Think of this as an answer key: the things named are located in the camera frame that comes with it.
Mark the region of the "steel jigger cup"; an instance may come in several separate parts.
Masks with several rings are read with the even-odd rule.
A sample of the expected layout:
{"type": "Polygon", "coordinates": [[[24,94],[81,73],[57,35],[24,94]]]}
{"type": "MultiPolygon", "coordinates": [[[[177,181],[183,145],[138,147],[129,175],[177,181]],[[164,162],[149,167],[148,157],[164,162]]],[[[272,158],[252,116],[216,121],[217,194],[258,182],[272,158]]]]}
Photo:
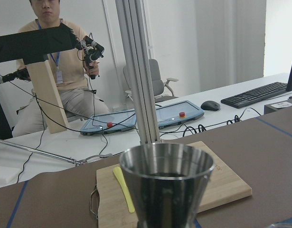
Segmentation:
{"type": "Polygon", "coordinates": [[[192,146],[149,143],[124,151],[119,160],[139,228],[193,228],[215,167],[192,146]]]}

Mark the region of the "blue teach pendant left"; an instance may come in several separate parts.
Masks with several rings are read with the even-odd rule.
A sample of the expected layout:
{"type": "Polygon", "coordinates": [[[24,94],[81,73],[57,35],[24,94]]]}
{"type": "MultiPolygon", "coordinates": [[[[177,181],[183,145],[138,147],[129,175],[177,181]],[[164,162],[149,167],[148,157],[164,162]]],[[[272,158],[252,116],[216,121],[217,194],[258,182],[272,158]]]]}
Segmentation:
{"type": "Polygon", "coordinates": [[[90,116],[80,129],[81,135],[110,134],[135,129],[137,123],[134,110],[90,116]]]}

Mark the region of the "blue teach pendant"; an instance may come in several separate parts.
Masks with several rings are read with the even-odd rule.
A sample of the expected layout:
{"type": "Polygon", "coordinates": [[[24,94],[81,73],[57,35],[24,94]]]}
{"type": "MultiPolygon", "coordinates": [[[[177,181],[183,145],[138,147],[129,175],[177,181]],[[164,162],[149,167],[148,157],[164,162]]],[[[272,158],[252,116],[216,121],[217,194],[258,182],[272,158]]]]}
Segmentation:
{"type": "Polygon", "coordinates": [[[110,134],[135,129],[137,123],[134,110],[90,116],[80,129],[81,135],[110,134]]]}
{"type": "Polygon", "coordinates": [[[197,120],[204,115],[203,109],[186,100],[156,108],[159,129],[197,120]]]}

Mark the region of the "blue teach pendant right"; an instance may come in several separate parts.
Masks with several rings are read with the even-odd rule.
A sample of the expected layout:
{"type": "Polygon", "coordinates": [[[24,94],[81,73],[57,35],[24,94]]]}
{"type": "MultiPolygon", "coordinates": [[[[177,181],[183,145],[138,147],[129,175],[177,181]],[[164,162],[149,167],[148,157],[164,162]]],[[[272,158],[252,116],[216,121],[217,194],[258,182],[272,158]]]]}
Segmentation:
{"type": "Polygon", "coordinates": [[[203,109],[186,100],[156,108],[159,129],[197,120],[204,115],[203,109]]]}

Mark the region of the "grey office chair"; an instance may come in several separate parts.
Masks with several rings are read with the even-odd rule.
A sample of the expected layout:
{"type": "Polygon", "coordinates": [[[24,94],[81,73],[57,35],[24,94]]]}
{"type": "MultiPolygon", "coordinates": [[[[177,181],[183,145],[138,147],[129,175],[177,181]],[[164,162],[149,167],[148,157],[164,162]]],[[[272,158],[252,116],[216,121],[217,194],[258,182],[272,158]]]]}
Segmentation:
{"type": "MultiPolygon", "coordinates": [[[[163,82],[160,76],[160,69],[159,69],[159,64],[157,60],[149,59],[149,65],[150,65],[152,88],[153,88],[155,103],[167,101],[170,99],[175,99],[176,96],[174,95],[174,91],[170,87],[169,82],[177,82],[178,79],[167,78],[167,81],[163,82]],[[167,88],[171,92],[171,95],[163,94],[165,88],[167,88]]],[[[126,83],[129,87],[129,89],[125,91],[126,97],[128,97],[129,99],[131,99],[131,101],[133,101],[132,91],[131,91],[131,81],[130,81],[129,73],[127,70],[127,66],[123,67],[123,74],[124,74],[126,83]]]]}

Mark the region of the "yellow plastic knife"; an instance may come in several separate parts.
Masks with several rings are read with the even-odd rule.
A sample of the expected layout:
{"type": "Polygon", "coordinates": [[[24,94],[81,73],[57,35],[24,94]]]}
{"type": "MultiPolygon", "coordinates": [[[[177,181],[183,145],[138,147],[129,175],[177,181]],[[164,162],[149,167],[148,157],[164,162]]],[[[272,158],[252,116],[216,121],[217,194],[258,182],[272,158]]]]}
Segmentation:
{"type": "Polygon", "coordinates": [[[132,202],[131,196],[130,196],[130,192],[129,189],[126,185],[123,173],[122,173],[122,169],[120,167],[115,167],[113,168],[113,174],[115,175],[116,179],[118,180],[121,189],[123,191],[126,203],[127,203],[127,207],[128,207],[128,211],[130,213],[134,213],[135,212],[135,207],[134,204],[132,202]]]}

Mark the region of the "black computer mouse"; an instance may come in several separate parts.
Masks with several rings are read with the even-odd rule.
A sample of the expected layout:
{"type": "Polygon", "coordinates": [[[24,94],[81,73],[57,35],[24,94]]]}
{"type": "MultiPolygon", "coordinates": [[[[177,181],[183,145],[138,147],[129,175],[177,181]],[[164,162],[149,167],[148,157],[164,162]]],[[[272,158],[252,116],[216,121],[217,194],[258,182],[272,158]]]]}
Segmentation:
{"type": "Polygon", "coordinates": [[[201,109],[205,111],[219,111],[220,110],[220,104],[215,101],[205,101],[201,104],[201,109]]]}

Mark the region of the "seated person operator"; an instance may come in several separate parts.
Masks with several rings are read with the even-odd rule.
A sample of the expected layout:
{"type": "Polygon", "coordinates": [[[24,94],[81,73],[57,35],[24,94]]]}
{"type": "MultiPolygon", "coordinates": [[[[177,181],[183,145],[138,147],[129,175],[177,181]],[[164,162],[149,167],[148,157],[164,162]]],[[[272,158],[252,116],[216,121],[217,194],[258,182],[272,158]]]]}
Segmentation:
{"type": "MultiPolygon", "coordinates": [[[[20,32],[58,27],[63,23],[70,27],[79,39],[86,36],[81,27],[60,18],[58,0],[32,0],[30,4],[37,18],[20,28],[20,32]]],[[[61,102],[67,111],[84,117],[110,112],[104,101],[89,90],[86,77],[99,74],[97,62],[87,66],[83,61],[82,51],[77,49],[52,53],[48,61],[61,102]]],[[[13,137],[39,132],[47,127],[38,103],[33,97],[26,106],[19,109],[18,122],[12,130],[13,137]]]]}

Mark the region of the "black keyboard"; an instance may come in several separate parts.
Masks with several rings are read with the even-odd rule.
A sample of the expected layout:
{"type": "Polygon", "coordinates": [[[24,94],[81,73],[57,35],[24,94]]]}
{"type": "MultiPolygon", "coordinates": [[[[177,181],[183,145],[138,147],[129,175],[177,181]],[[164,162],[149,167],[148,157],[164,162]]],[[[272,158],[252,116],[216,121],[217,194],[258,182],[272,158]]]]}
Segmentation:
{"type": "Polygon", "coordinates": [[[239,109],[283,94],[286,92],[286,89],[286,83],[274,82],[222,99],[221,103],[239,109]]]}

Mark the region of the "green handled reacher stick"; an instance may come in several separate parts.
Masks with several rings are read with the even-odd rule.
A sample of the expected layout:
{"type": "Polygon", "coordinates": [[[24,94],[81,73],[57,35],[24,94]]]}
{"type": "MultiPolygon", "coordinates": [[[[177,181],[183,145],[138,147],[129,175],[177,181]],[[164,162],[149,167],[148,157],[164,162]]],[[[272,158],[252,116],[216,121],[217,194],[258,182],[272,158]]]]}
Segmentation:
{"type": "Polygon", "coordinates": [[[113,154],[111,154],[111,153],[109,153],[109,154],[99,154],[99,155],[93,155],[93,156],[87,157],[87,158],[82,159],[82,160],[76,160],[74,158],[65,157],[65,156],[54,154],[54,153],[50,153],[50,152],[45,152],[45,151],[42,151],[42,150],[34,149],[34,148],[31,148],[31,147],[27,147],[27,146],[24,146],[24,145],[8,142],[8,141],[1,140],[1,139],[0,139],[0,143],[8,145],[8,146],[11,146],[11,147],[16,147],[16,148],[19,148],[19,149],[22,149],[22,150],[26,150],[26,151],[29,151],[29,152],[32,152],[32,153],[36,153],[36,154],[39,154],[39,155],[43,155],[43,156],[46,156],[46,157],[49,157],[49,158],[57,159],[57,160],[60,160],[60,161],[63,161],[63,162],[68,162],[68,163],[74,164],[75,166],[80,166],[80,165],[87,164],[88,160],[90,160],[91,158],[109,158],[109,157],[113,156],[113,154]]]}

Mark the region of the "aluminium frame post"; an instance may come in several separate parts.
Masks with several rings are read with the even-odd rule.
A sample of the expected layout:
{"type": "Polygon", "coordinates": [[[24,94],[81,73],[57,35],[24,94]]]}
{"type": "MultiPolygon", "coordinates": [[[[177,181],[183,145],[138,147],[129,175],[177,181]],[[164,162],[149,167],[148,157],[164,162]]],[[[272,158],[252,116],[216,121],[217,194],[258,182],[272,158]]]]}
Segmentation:
{"type": "Polygon", "coordinates": [[[141,144],[160,140],[141,0],[117,0],[126,67],[130,78],[141,144]]]}

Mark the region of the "wooden stand post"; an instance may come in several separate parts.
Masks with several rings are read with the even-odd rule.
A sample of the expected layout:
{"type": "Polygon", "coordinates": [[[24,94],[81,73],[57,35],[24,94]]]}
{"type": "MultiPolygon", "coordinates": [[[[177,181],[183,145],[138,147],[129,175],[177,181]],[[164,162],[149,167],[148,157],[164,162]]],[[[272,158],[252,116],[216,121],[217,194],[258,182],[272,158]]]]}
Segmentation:
{"type": "Polygon", "coordinates": [[[53,134],[67,130],[68,120],[49,61],[28,64],[26,67],[49,132],[53,134]]]}

